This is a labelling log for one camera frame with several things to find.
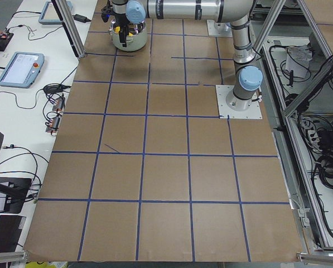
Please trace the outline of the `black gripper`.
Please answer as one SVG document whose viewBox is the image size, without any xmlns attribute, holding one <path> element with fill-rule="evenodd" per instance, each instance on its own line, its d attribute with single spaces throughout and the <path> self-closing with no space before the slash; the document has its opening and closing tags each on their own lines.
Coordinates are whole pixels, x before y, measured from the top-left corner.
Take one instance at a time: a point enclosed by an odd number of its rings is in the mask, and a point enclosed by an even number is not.
<svg viewBox="0 0 333 268">
<path fill-rule="evenodd" d="M 111 15 L 120 27 L 127 27 L 126 4 L 112 4 Z M 127 29 L 122 29 L 119 33 L 119 41 L 123 47 L 127 46 Z"/>
</svg>

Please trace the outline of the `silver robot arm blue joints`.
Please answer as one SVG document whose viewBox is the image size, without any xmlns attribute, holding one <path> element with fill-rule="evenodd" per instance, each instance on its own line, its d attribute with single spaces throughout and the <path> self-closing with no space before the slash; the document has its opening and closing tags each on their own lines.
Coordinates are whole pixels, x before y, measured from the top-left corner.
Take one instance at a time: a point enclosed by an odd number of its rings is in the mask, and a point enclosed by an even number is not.
<svg viewBox="0 0 333 268">
<path fill-rule="evenodd" d="M 110 34 L 115 46 L 123 51 L 129 51 L 130 45 L 140 39 L 148 18 L 204 20 L 209 36 L 231 37 L 237 80 L 225 101 L 230 109 L 243 112 L 250 108 L 263 80 L 262 72 L 251 66 L 256 57 L 250 37 L 250 14 L 255 5 L 255 1 L 247 0 L 108 1 L 101 9 L 101 18 L 108 22 L 110 16 L 114 17 Z"/>
</svg>

